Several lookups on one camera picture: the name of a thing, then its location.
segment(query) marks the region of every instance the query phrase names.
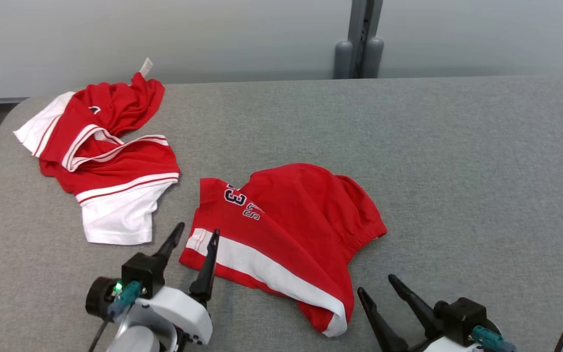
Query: teal connector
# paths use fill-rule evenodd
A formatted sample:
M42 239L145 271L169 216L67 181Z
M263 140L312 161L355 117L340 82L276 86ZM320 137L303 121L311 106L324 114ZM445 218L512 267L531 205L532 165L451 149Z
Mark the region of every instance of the teal connector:
M114 298L114 302L108 306L108 315L114 318L123 314L127 307L134 304L143 291L143 286L138 281L132 281L119 292Z
M479 325L473 329L473 340L482 347L491 348L496 352L516 352L516 346L506 342L501 335L494 334Z

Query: red and white shirt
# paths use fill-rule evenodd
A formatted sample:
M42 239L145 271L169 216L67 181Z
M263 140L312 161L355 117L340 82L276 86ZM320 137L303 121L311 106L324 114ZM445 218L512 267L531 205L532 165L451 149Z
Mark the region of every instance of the red and white shirt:
M100 83L61 94L14 132L82 207L89 242L152 240L151 213L179 177L175 155L160 134L123 142L159 109L163 85L140 73L132 84Z

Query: gray table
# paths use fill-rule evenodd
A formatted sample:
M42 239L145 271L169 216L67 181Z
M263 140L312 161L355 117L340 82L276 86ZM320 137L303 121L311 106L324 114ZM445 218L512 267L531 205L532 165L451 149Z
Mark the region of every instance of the gray table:
M169 85L156 116L126 139L165 134L183 174L159 202L154 243L133 247L87 243L74 197L13 137L52 98L23 102L0 128L0 351L84 351L101 323L84 310L89 285L153 252L177 222L190 230L199 178L241 185L292 162L351 176L381 210L389 234L358 253L351 277L409 343L422 328L389 273L430 305L483 303L523 352L551 351L559 338L563 79ZM196 272L178 263L184 245L166 282L186 290ZM193 351L378 351L359 302L347 332L331 339L290 299L223 279L209 310L212 342Z

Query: white tag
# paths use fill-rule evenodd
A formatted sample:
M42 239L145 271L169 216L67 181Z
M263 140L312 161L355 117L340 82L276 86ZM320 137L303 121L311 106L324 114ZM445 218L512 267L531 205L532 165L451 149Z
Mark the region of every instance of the white tag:
M145 59L145 63L143 63L143 67L141 67L140 69L140 74L143 75L143 77L147 76L147 73L149 73L149 70L153 67L153 63L151 60L149 60L149 58Z

